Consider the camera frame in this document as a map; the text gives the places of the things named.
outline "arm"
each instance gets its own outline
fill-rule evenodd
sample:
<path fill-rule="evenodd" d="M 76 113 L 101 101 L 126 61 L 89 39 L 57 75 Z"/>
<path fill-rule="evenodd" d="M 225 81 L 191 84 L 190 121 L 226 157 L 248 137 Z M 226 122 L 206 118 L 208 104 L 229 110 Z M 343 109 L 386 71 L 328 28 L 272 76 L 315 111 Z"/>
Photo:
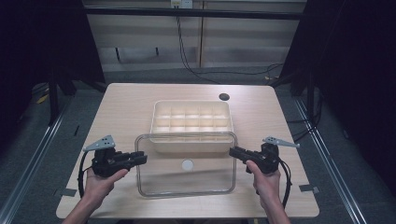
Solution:
<path fill-rule="evenodd" d="M 120 170 L 113 176 L 102 178 L 95 175 L 92 168 L 87 171 L 85 194 L 73 211 L 66 217 L 63 224 L 86 223 L 91 214 L 102 205 L 103 199 L 114 189 L 114 183 L 128 174 L 127 170 Z"/>
<path fill-rule="evenodd" d="M 247 161 L 248 169 L 254 174 L 253 187 L 260 193 L 260 204 L 271 224 L 290 224 L 279 198 L 280 172 L 264 175 L 254 161 Z"/>

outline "transparent bin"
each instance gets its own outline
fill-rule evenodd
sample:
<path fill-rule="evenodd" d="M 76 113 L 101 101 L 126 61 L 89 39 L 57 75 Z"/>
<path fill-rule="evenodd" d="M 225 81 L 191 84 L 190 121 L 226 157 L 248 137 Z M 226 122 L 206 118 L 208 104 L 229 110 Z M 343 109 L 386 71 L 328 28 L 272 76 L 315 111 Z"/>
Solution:
<path fill-rule="evenodd" d="M 232 132 L 230 107 L 222 101 L 159 101 L 150 133 Z"/>
<path fill-rule="evenodd" d="M 206 138 L 211 140 L 197 141 Z M 134 146 L 148 155 L 147 163 L 136 167 L 144 197 L 225 194 L 235 186 L 235 158 L 228 154 L 237 146 L 232 132 L 148 133 L 138 136 Z"/>

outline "cord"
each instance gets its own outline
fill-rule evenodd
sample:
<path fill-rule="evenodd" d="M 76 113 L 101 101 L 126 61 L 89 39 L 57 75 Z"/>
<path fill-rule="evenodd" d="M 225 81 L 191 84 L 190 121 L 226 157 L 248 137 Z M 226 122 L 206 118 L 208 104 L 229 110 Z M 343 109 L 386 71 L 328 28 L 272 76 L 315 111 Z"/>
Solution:
<path fill-rule="evenodd" d="M 261 75 L 261 74 L 265 74 L 278 68 L 279 66 L 282 66 L 283 63 L 273 63 L 270 64 L 267 69 L 265 71 L 261 71 L 261 72 L 256 72 L 256 73 L 241 73 L 241 72 L 230 72 L 230 71 L 224 71 L 224 72 L 196 72 L 193 71 L 190 68 L 189 62 L 187 60 L 187 56 L 186 56 L 186 52 L 184 50 L 184 43 L 183 43 L 183 38 L 182 38 L 182 34 L 181 34 L 181 25 L 180 25 L 180 17 L 177 17 L 177 32 L 178 32 L 178 41 L 179 41 L 179 50 L 180 50 L 180 57 L 181 57 L 181 61 L 183 62 L 184 67 L 190 71 L 191 73 L 193 73 L 196 77 L 206 80 L 206 81 L 210 81 L 216 84 L 221 84 L 219 82 L 217 82 L 216 80 L 212 80 L 209 78 L 205 78 L 205 77 L 201 77 L 199 75 L 206 75 L 206 74 L 235 74 L 235 75 L 245 75 L 245 76 L 256 76 L 256 75 Z"/>
<path fill-rule="evenodd" d="M 318 127 L 319 122 L 320 122 L 320 119 L 321 119 L 321 109 L 322 109 L 322 104 L 323 104 L 323 98 L 324 98 L 324 97 L 323 97 L 323 94 L 320 92 L 320 93 L 319 93 L 318 104 L 317 104 L 317 114 L 316 114 L 316 115 L 314 116 L 314 118 L 313 118 L 313 125 L 312 125 L 312 127 L 311 127 L 310 129 L 308 129 L 308 130 L 304 130 L 304 131 L 302 131 L 302 132 L 299 132 L 299 133 L 294 134 L 293 137 L 296 136 L 296 135 L 302 134 L 302 135 L 299 136 L 298 138 L 293 139 L 294 142 L 300 141 L 300 140 L 301 140 L 302 138 L 304 138 L 308 133 L 314 131 L 314 130 Z M 309 121 L 309 119 L 302 119 L 302 120 L 301 120 L 301 122 L 306 122 L 306 121 Z M 288 121 L 288 123 L 290 123 L 290 122 L 299 122 L 299 120 Z"/>
<path fill-rule="evenodd" d="M 91 168 L 91 166 L 90 166 L 87 169 L 82 170 L 82 167 L 83 167 L 84 161 L 85 161 L 85 157 L 87 156 L 87 154 L 88 154 L 88 152 L 85 151 L 84 154 L 82 155 L 81 162 L 79 163 L 77 181 L 78 181 L 78 192 L 79 192 L 79 197 L 80 198 L 82 198 L 82 196 L 84 196 L 84 173 L 85 173 L 85 171 L 87 171 L 88 169 Z"/>
<path fill-rule="evenodd" d="M 279 163 L 282 166 L 283 170 L 285 171 L 285 175 L 286 175 L 286 189 L 285 189 L 285 195 L 283 196 L 283 202 L 282 202 L 283 207 L 286 208 L 286 203 L 288 202 L 288 198 L 290 195 L 290 188 L 292 185 L 291 170 L 290 170 L 288 164 L 285 163 L 284 161 L 282 161 L 280 158 L 279 158 Z"/>

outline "white circular label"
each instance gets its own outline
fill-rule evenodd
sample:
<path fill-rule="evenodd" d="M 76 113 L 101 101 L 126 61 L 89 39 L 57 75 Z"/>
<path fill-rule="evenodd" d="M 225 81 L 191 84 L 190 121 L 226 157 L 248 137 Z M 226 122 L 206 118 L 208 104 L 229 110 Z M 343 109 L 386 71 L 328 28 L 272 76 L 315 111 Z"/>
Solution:
<path fill-rule="evenodd" d="M 191 171 L 194 168 L 194 163 L 191 160 L 184 160 L 181 163 L 181 167 L 185 171 Z"/>

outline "wooden tabletop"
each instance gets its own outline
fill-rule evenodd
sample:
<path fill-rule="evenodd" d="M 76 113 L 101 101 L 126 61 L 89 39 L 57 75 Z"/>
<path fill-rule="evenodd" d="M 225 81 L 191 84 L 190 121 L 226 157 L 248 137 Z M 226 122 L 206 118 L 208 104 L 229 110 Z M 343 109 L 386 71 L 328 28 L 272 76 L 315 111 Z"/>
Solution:
<path fill-rule="evenodd" d="M 197 84 L 130 84 L 108 86 L 84 147 L 111 134 L 116 150 L 134 151 L 134 140 L 149 133 L 154 105 L 161 100 L 219 101 L 227 93 L 238 145 L 260 150 L 262 139 L 269 135 L 292 142 L 290 131 L 273 88 L 266 86 L 197 85 Z M 82 152 L 67 184 L 78 189 L 78 166 Z M 292 173 L 292 186 L 286 212 L 290 217 L 315 217 L 318 205 L 312 191 L 301 192 L 299 186 L 309 184 L 297 149 L 279 147 L 279 157 Z M 84 167 L 92 163 L 88 153 Z M 280 197 L 283 198 L 286 178 L 281 171 Z M 229 194 L 152 199 L 141 196 L 136 186 L 136 169 L 116 183 L 102 206 L 92 217 L 114 218 L 223 218 L 266 217 L 256 195 L 253 175 L 246 173 L 241 161 L 236 166 L 235 189 Z M 63 196 L 57 216 L 65 218 L 78 203 L 79 196 Z"/>

